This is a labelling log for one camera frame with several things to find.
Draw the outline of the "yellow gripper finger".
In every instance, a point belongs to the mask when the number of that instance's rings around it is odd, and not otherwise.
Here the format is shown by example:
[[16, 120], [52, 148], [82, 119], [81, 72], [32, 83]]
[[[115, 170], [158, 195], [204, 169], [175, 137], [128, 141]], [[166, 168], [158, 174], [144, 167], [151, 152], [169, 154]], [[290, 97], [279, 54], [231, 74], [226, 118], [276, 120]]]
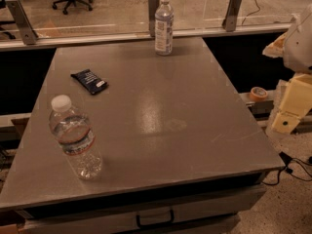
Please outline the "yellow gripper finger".
[[286, 84], [272, 128], [290, 134], [312, 109], [312, 75], [297, 74]]

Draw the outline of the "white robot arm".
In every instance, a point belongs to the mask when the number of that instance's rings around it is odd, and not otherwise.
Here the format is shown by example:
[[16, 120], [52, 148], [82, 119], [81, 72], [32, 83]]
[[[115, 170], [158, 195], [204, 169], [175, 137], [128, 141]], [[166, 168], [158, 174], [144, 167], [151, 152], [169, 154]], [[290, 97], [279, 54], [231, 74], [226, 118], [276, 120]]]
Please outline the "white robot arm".
[[288, 31], [262, 53], [282, 58], [284, 67], [294, 72], [272, 123], [274, 131], [290, 134], [312, 109], [312, 5], [296, 15]]

